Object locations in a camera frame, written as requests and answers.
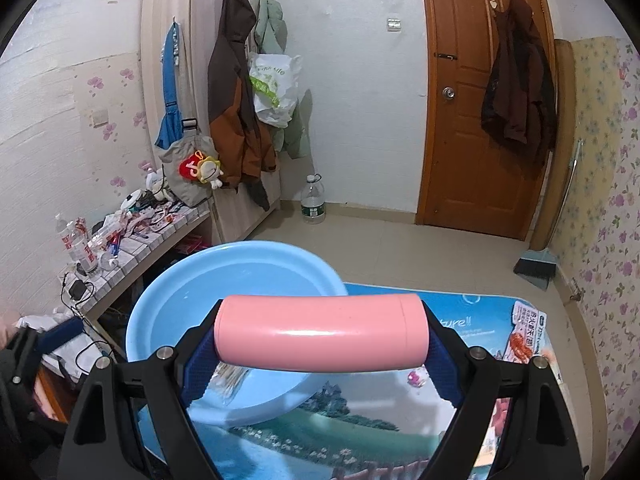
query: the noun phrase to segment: metal screw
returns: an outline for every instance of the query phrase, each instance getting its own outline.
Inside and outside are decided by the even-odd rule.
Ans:
[[[547,361],[545,358],[543,358],[543,357],[542,357],[542,356],[540,356],[540,355],[536,355],[536,356],[533,358],[533,365],[534,365],[536,368],[540,368],[541,370],[543,370],[544,368],[546,368],[546,367],[548,367],[548,366],[549,366],[549,361]]]
[[[111,364],[111,359],[109,359],[108,357],[100,357],[95,362],[95,367],[99,368],[100,370],[104,370],[110,364]]]
[[[174,354],[174,349],[171,348],[170,346],[162,346],[156,351],[156,357],[162,360],[168,359],[173,354]]]
[[[482,361],[486,357],[486,350],[480,346],[472,346],[469,349],[469,354],[476,361]]]

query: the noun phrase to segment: blue plastic basin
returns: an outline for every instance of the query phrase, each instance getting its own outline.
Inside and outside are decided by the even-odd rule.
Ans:
[[[140,296],[127,327],[128,360],[174,346],[231,294],[346,296],[347,290],[327,263],[298,247],[257,240],[213,247],[167,269]],[[251,370],[228,405],[207,390],[188,412],[194,422],[214,426],[257,424],[299,406],[325,380],[322,374]]]

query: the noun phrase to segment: wooden door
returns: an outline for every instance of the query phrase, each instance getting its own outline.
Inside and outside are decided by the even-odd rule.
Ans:
[[[553,71],[546,0],[526,1]],[[492,3],[505,10],[509,0],[426,0],[430,104],[417,222],[524,239],[543,169],[499,146],[480,125],[498,47]]]

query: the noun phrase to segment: tile floor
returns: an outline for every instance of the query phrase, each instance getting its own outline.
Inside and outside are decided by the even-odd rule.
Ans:
[[[548,315],[547,331],[564,379],[584,464],[591,459],[591,405],[584,365],[562,301],[513,273],[526,244],[464,231],[327,216],[308,225],[297,211],[274,211],[250,236],[302,247],[345,282],[523,298]]]

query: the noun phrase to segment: pink cup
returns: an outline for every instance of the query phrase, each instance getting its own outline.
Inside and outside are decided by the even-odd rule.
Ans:
[[[376,372],[424,364],[429,327],[416,294],[229,296],[214,325],[226,363],[295,372]]]

